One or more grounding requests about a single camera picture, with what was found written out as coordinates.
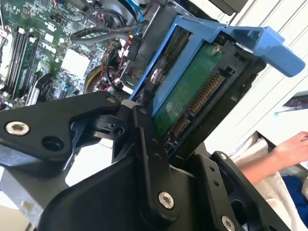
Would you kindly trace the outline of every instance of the wall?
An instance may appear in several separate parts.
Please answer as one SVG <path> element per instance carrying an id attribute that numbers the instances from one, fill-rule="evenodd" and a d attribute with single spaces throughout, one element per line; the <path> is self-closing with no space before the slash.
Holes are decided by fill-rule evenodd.
<path id="1" fill-rule="evenodd" d="M 215 14 L 223 23 L 229 23 L 233 17 L 222 12 Z M 307 62 L 307 14 L 307 0 L 249 0 L 231 25 L 271 26 L 285 38 L 284 44 Z M 273 115 L 277 107 L 287 102 L 298 91 L 298 85 L 306 81 L 307 73 L 306 67 L 297 76 L 287 78 L 268 65 L 259 74 L 251 90 L 206 139 L 205 144 L 209 152 L 233 151 L 258 127 L 266 123 L 266 118 Z"/>

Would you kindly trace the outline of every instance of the screw hole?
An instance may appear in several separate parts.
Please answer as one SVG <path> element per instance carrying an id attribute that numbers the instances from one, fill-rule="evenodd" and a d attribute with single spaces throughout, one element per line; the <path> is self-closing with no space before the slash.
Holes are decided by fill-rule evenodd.
<path id="1" fill-rule="evenodd" d="M 56 136 L 46 136 L 42 139 L 42 145 L 49 151 L 58 152 L 64 148 L 64 142 Z"/>
<path id="2" fill-rule="evenodd" d="M 124 133 L 124 128 L 121 128 L 121 127 L 116 128 L 114 133 L 115 133 L 115 135 L 120 136 L 120 135 L 122 135 Z"/>
<path id="3" fill-rule="evenodd" d="M 154 153 L 154 157 L 157 160 L 161 160 L 162 159 L 162 157 L 159 154 L 157 154 L 157 153 Z"/>
<path id="4" fill-rule="evenodd" d="M 217 186 L 217 187 L 219 187 L 219 183 L 215 180 L 215 181 L 213 181 L 214 182 L 214 184 Z"/>

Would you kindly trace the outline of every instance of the black plastic bracket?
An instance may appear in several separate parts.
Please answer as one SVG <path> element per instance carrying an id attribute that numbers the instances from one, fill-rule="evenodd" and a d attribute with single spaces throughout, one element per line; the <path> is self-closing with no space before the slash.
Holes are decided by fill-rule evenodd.
<path id="1" fill-rule="evenodd" d="M 119 108 L 120 103 L 111 94 L 96 92 L 1 112 L 0 165 L 59 173 L 73 152 L 76 133 L 72 133 L 72 124 L 83 121 L 84 128 L 85 120 L 114 114 Z M 10 134 L 6 126 L 14 121 L 26 124 L 29 132 L 23 136 Z"/>
<path id="2" fill-rule="evenodd" d="M 239 231 L 217 164 L 201 154 L 194 154 L 187 165 L 189 172 L 198 178 L 199 198 L 208 228 L 225 230 L 222 217 L 227 217 L 232 221 L 232 230 Z"/>
<path id="3" fill-rule="evenodd" d="M 229 202 L 240 225 L 246 227 L 245 230 L 289 230 L 227 155 L 214 152 L 211 160 L 220 169 Z"/>
<path id="4" fill-rule="evenodd" d="M 141 215 L 152 227 L 171 225 L 180 215 L 180 207 L 163 142 L 157 136 L 149 113 L 141 106 L 132 108 L 138 137 L 135 143 L 138 193 Z M 174 205 L 168 209 L 159 202 L 159 194 L 167 192 Z"/>

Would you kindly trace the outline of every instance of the ram slot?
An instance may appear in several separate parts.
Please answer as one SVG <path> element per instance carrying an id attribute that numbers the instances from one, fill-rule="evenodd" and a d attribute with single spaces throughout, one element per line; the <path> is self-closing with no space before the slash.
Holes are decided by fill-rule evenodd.
<path id="1" fill-rule="evenodd" d="M 38 42 L 22 28 L 15 27 L 10 51 L 10 64 L 4 89 L 13 100 L 26 92 Z"/>

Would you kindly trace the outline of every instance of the blue cloth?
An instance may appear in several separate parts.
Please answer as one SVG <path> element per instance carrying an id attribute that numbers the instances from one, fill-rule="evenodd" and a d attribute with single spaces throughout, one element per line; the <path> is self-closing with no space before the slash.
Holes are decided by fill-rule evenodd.
<path id="1" fill-rule="evenodd" d="M 282 179 L 294 201 L 300 218 L 308 228 L 308 201 L 301 192 L 303 187 L 302 181 L 295 176 L 286 176 L 282 177 Z"/>

